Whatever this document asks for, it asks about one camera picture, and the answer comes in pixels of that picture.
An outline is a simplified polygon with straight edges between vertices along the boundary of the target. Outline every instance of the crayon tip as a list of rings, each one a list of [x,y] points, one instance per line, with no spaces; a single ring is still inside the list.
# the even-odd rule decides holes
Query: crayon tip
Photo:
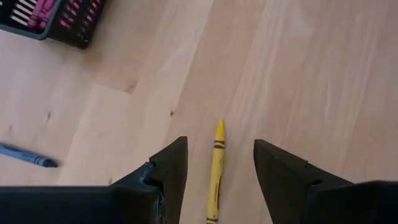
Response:
[[[43,162],[43,166],[44,167],[54,167],[54,168],[58,167],[58,165],[54,161],[52,161],[51,159],[46,159]]]
[[[223,119],[221,119],[218,122],[215,140],[225,141],[225,131],[224,131],[224,120]]]

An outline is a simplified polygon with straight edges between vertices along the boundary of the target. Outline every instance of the black container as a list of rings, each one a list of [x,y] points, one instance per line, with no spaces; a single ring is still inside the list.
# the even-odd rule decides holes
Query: black container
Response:
[[[21,6],[33,11],[36,0],[0,0],[0,29],[37,40],[47,38],[85,49],[95,31],[107,0],[55,0],[53,13],[44,30],[33,29],[15,19],[29,18]]]

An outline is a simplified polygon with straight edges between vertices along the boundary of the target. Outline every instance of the yellow crayon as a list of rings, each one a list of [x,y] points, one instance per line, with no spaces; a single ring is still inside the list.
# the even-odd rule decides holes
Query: yellow crayon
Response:
[[[224,121],[218,123],[213,148],[213,162],[211,164],[210,193],[207,204],[206,224],[218,223],[218,199],[220,197],[220,181],[223,172],[225,152]]]

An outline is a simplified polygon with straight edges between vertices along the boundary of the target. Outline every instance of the blue crayon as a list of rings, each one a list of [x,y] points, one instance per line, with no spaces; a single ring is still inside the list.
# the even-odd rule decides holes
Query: blue crayon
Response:
[[[30,162],[42,167],[58,167],[58,165],[51,159],[31,154],[29,152],[22,152],[17,149],[12,149],[10,147],[5,147],[0,145],[0,154],[14,157],[26,162]]]

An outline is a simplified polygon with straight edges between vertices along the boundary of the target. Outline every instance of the crayon organizer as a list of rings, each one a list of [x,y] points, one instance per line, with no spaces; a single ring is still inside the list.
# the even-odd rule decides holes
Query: crayon organizer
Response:
[[[0,29],[87,48],[106,0],[0,0]]]

